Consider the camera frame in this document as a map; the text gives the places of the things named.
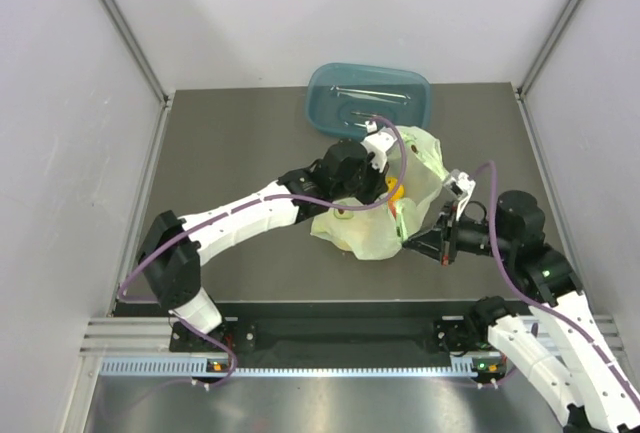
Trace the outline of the light green plastic bag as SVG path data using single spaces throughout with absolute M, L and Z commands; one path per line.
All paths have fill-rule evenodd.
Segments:
M 365 211 L 331 209 L 315 217 L 310 234 L 363 261 L 389 259 L 400 252 L 402 243 L 418 232 L 431 204 L 440 195 L 448 175 L 440 140 L 417 127 L 400 126 L 406 149 L 406 171 L 401 175 L 398 149 L 389 158 L 386 178 L 396 177 L 405 188 L 402 217 L 396 221 L 385 204 Z

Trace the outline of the orange peach fruit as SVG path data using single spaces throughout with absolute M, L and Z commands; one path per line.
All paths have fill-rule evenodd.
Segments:
M 393 218 L 396 221 L 399 221 L 402 217 L 403 205 L 400 202 L 393 202 L 389 204 L 389 211 L 391 212 Z

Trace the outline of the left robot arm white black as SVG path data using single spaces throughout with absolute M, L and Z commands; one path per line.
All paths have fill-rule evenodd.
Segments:
M 221 252 L 257 235 L 327 212 L 341 200 L 371 205 L 386 195 L 389 133 L 343 139 L 311 165 L 291 170 L 258 192 L 207 212 L 159 214 L 140 247 L 141 272 L 159 306 L 192 327 L 205 349 L 226 340 L 227 327 L 201 283 L 201 268 Z

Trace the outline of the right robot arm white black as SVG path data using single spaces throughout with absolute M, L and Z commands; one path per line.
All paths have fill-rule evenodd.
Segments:
M 536 198 L 510 190 L 480 220 L 446 203 L 436 223 L 403 246 L 443 266 L 460 252 L 492 257 L 556 349 L 545 347 L 499 296 L 478 300 L 465 314 L 464 343 L 506 356 L 564 431 L 636 432 L 639 393 L 597 326 L 576 271 L 547 243 L 544 226 Z

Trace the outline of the yellow lemon fruit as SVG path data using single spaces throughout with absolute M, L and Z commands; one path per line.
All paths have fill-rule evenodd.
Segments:
M 396 177 L 393 177 L 393 176 L 387 177 L 386 186 L 387 186 L 387 202 L 388 203 L 394 203 L 405 197 L 404 185 Z

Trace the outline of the teal plastic container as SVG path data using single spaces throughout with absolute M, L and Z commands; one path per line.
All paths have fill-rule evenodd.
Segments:
M 364 137 L 365 122 L 381 116 L 396 126 L 429 127 L 431 85 L 401 69 L 328 63 L 311 76 L 305 113 L 319 132 L 336 138 Z

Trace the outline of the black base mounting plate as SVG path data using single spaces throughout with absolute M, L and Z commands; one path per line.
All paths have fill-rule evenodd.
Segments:
M 212 337 L 243 367 L 442 366 L 495 354 L 464 316 L 470 301 L 222 302 Z

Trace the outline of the aluminium rail profile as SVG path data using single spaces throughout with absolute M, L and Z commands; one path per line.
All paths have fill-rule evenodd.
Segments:
M 167 318 L 93 318 L 80 353 L 84 356 L 150 356 L 169 351 L 171 320 Z

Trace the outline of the right aluminium frame post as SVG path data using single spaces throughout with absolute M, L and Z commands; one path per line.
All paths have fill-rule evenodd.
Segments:
M 557 18 L 534 56 L 531 65 L 528 67 L 522 82 L 514 90 L 518 101 L 523 101 L 532 90 L 584 1 L 566 0 L 563 3 Z

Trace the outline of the aluminium frame post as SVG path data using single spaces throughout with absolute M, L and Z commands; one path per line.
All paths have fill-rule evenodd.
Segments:
M 523 101 L 532 90 L 584 1 L 566 0 L 563 3 L 557 18 L 534 56 L 531 65 L 528 67 L 522 82 L 514 90 L 518 101 Z
M 99 0 L 99 2 L 154 97 L 161 105 L 165 105 L 169 101 L 169 94 L 154 72 L 117 0 Z

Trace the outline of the left aluminium frame post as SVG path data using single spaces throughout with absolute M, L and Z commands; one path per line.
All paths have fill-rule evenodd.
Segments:
M 154 97 L 161 105 L 165 105 L 169 101 L 169 94 L 154 72 L 117 0 L 99 0 L 99 2 Z

